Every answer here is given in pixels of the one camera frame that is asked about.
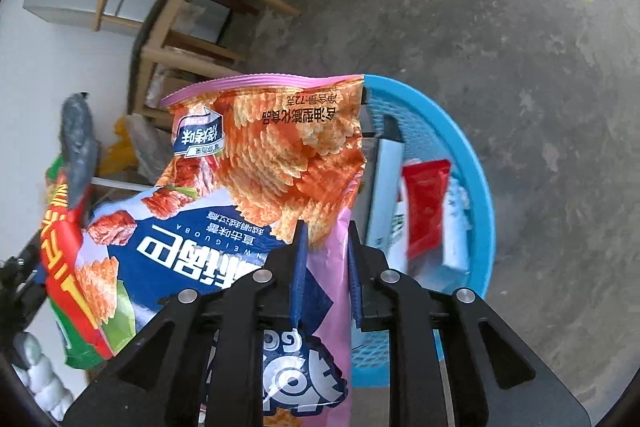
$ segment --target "wooden chair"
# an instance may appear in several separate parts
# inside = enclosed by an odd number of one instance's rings
[[[167,68],[190,71],[208,78],[223,78],[241,73],[227,67],[212,63],[210,60],[181,54],[173,48],[181,48],[217,60],[238,61],[241,55],[222,46],[203,39],[180,34],[171,29],[174,19],[185,0],[156,0],[143,23],[104,14],[107,0],[97,0],[95,10],[94,31],[100,29],[102,21],[109,21],[137,30],[136,40],[131,54],[129,74],[129,112],[137,112],[156,119],[156,124],[170,127],[171,118],[166,111],[147,107],[146,92],[154,73],[156,64]],[[215,0],[231,10],[255,13],[250,4],[243,0]],[[285,15],[300,15],[297,10],[281,0],[260,0]]]

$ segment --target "blue plastic basket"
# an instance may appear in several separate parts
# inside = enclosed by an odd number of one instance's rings
[[[378,130],[382,115],[391,114],[405,140],[405,159],[449,159],[451,173],[470,200],[467,213],[470,270],[465,285],[484,297],[495,254],[495,222],[489,186],[478,157],[460,128],[433,100],[413,87],[391,78],[365,75],[369,109]],[[438,352],[442,355],[438,340]],[[351,353],[355,387],[389,385],[389,341],[386,331],[366,333],[364,345]]]

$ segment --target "blue basket rim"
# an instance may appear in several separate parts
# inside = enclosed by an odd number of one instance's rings
[[[443,141],[458,166],[471,203],[470,217],[474,227],[472,266],[468,286],[484,298],[491,281],[495,258],[495,216],[489,184],[478,156],[462,129],[424,93],[398,80],[366,74],[365,86],[398,99],[423,116]]]

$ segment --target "white wall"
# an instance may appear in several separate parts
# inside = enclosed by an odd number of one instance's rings
[[[110,144],[129,81],[131,37],[49,24],[24,10],[22,2],[0,1],[0,259],[16,255],[39,227],[44,172],[59,152],[63,100],[73,92],[89,92],[97,137]],[[84,373],[64,365],[49,307],[30,330],[77,396]]]

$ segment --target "white corrugated hose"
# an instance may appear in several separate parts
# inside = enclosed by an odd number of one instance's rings
[[[62,421],[74,397],[53,372],[51,361],[43,354],[36,337],[26,333],[22,339],[22,352],[28,369],[25,371],[14,365],[15,372],[40,408],[57,421]]]

